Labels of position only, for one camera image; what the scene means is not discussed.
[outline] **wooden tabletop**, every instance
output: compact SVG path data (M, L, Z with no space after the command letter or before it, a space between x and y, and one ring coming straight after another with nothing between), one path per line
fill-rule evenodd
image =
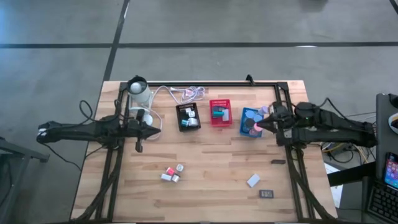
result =
M293 103L308 101L303 81L287 81ZM96 119L114 114L120 82L104 82ZM230 99L233 125L214 128L210 124L209 100ZM155 97L153 110L163 119L155 141L143 143L143 153L134 149L129 138L119 179L114 222L289 222L297 221L287 164L271 164L285 159L275 136L263 131L262 138L239 134L243 107L259 108L275 101L272 87L206 87L204 100L196 101L201 129L189 133L178 130L176 103L166 90ZM153 126L159 127L154 118ZM87 153L100 145L90 143ZM78 217L100 189L106 150L86 159L78 186L72 218ZM336 217L325 166L318 147L304 150L311 191L326 210ZM168 167L185 166L178 183L165 182L160 175ZM260 182L250 188L246 181L258 174ZM273 199L259 198L260 189L274 191ZM108 209L105 198L104 213ZM305 201L301 193L306 216Z

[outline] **red basket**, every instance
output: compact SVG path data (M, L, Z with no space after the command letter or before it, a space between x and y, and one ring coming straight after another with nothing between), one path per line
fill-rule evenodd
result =
M213 118L213 107L214 106L222 106L228 109L229 111L229 120L223 121L222 117ZM231 103L229 100L210 100L210 119L211 125L214 127L227 127L232 124L232 111L231 111Z

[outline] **gray floor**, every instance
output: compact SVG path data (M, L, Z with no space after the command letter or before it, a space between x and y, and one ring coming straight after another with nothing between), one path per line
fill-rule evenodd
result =
M122 4L1 0L0 44L111 43ZM131 0L120 43L398 41L397 20L388 0ZM48 152L35 142L37 125L81 121L81 99L96 106L109 52L0 49L0 136ZM376 93L398 93L397 55L398 47L119 49L110 79L242 80L250 73L305 80L310 101L328 96L344 114L355 114L375 111ZM85 142L52 145L82 163ZM342 164L358 165L357 156ZM76 168L51 156L28 170L11 223L68 220Z

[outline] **pink cap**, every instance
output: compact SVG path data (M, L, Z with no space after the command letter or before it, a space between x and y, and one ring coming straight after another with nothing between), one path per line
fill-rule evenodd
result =
M254 128L254 130L256 130L256 131L262 131L262 128L260 128L259 126L257 126L257 123L254 124L253 128Z

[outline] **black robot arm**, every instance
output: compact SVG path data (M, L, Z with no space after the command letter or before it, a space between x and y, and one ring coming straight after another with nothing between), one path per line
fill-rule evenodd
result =
M274 102L269 117L257 122L257 126L276 133L280 146L305 147L319 141L350 142L365 147L377 144L371 123L342 118L306 102L295 106L294 114L281 103Z
M160 132L159 129L142 122L144 110L137 112L136 119L130 118L126 126L120 124L118 115L105 116L88 124L61 124L49 121L39 125L37 141L57 142L62 139L77 141L96 141L103 146L115 148L117 140L136 137L136 150L142 152L141 139Z

